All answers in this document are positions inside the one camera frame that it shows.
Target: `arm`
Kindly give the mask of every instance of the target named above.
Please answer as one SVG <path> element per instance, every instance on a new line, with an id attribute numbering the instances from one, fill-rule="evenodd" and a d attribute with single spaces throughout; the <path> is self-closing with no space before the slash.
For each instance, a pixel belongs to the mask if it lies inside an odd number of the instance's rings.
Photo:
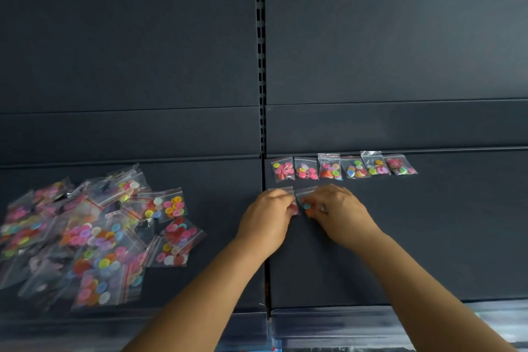
<path id="1" fill-rule="evenodd" d="M 373 270 L 417 351 L 515 351 L 384 234 L 350 191 L 320 187 L 307 202 L 308 216 Z"/>
<path id="2" fill-rule="evenodd" d="M 242 217 L 236 238 L 123 352 L 214 351 L 247 283 L 284 241 L 293 200 L 281 189 L 263 192 Z"/>

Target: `person's right hand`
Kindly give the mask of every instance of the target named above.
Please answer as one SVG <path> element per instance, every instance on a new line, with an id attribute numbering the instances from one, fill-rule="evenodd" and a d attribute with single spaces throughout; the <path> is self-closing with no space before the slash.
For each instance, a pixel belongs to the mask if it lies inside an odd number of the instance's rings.
<path id="1" fill-rule="evenodd" d="M 311 204 L 307 216 L 317 220 L 331 239 L 354 252 L 382 233 L 365 206 L 346 188 L 325 185 L 304 201 Z"/>

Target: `hand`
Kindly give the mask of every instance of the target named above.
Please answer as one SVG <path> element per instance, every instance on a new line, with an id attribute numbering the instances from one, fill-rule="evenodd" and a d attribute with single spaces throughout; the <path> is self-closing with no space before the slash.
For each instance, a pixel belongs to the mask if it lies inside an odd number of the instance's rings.
<path id="1" fill-rule="evenodd" d="M 305 201 L 311 204 L 307 216 L 317 220 L 331 239 L 354 252 L 382 233 L 365 206 L 346 188 L 325 185 Z"/>
<path id="2" fill-rule="evenodd" d="M 294 214 L 289 206 L 294 200 L 295 197 L 283 189 L 261 193 L 242 216 L 235 240 L 252 248 L 262 262 L 266 260 L 279 249 L 286 237 Z"/>

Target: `person's left arm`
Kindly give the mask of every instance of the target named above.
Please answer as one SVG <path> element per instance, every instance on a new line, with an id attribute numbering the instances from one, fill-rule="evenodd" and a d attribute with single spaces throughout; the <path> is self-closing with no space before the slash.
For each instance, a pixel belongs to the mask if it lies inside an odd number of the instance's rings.
<path id="1" fill-rule="evenodd" d="M 284 241 L 293 201 L 281 189 L 259 195 L 242 217 L 235 239 L 123 352 L 214 351 L 247 283 Z"/>

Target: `person's left hand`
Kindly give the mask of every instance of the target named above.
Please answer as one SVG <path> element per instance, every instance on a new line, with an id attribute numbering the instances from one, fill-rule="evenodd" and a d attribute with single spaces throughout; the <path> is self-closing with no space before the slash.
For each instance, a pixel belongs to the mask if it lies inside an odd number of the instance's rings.
<path id="1" fill-rule="evenodd" d="M 289 207 L 295 200 L 282 189 L 261 193 L 242 216 L 235 240 L 246 244 L 262 260 L 266 260 L 282 245 L 288 224 L 294 214 Z"/>

